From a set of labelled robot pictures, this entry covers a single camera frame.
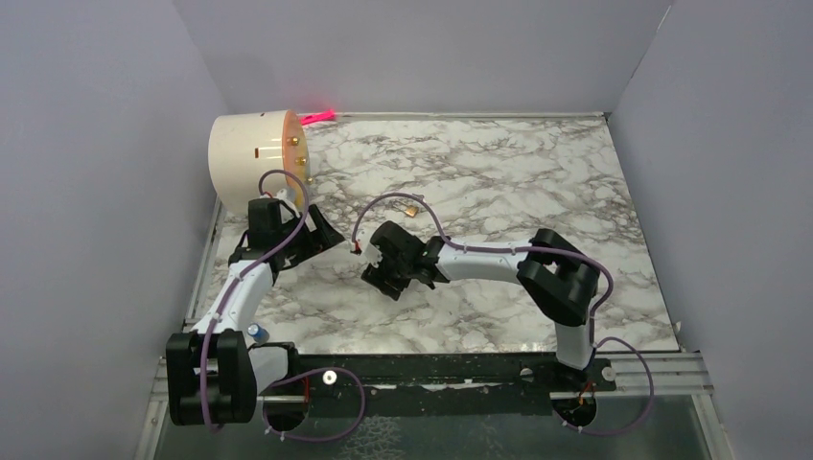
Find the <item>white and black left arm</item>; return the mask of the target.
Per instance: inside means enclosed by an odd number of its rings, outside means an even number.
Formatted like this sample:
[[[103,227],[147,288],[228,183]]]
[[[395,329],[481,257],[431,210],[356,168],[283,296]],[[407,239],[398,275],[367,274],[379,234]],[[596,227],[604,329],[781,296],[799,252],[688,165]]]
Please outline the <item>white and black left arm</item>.
[[[166,344],[169,411],[177,426],[244,424],[269,385],[286,394],[301,368],[287,345],[249,347],[249,327],[279,274],[344,241],[314,204],[284,214],[289,204],[260,197],[248,203],[245,237],[228,260],[228,277],[215,304],[188,332]]]

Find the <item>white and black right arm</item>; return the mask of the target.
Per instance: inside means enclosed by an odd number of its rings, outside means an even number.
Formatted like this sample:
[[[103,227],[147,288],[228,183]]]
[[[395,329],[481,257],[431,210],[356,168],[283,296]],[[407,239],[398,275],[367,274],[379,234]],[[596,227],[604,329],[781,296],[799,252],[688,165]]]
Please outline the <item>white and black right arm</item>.
[[[575,390],[592,375],[594,355],[589,311],[600,271],[558,233],[541,229],[529,241],[475,243],[422,241],[393,221],[354,243],[368,262],[361,278],[397,300],[411,282],[429,288],[464,280],[504,282],[523,287],[555,325],[553,377]]]

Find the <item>cream cylindrical container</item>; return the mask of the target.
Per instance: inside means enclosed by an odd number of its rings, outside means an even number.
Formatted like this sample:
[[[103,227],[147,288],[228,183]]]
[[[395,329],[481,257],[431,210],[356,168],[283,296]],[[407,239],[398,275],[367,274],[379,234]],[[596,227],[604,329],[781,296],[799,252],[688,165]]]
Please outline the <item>cream cylindrical container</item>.
[[[248,202],[261,194],[259,181],[267,171],[312,182],[306,134],[292,110],[218,117],[209,135],[208,167],[222,205],[236,216],[246,215]]]

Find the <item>pink marker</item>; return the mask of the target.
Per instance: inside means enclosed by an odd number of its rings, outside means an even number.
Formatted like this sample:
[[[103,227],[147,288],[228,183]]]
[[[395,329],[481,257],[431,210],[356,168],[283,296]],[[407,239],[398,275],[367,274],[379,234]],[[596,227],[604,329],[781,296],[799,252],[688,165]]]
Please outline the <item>pink marker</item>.
[[[307,126],[316,123],[333,121],[335,117],[336,113],[334,112],[333,109],[331,109],[319,113],[304,115],[299,118],[299,121],[302,126]]]

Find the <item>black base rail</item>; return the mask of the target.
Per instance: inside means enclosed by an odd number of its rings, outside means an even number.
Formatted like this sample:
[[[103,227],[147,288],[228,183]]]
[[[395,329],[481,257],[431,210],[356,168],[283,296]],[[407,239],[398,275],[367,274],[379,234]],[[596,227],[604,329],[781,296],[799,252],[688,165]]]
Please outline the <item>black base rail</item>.
[[[293,383],[262,390],[259,403],[313,417],[549,416],[552,402],[588,400],[616,390],[612,366],[596,358],[584,371],[554,354],[300,355]]]

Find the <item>aluminium frame rail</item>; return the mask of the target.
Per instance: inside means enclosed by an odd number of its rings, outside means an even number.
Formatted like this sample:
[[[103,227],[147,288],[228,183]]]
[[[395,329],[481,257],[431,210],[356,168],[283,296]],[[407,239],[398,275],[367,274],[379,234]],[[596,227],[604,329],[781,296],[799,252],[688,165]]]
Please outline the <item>aluminium frame rail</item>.
[[[656,396],[711,395],[714,392],[700,353],[644,353],[649,373],[632,353],[603,357],[616,372],[616,396],[648,396],[650,378]]]

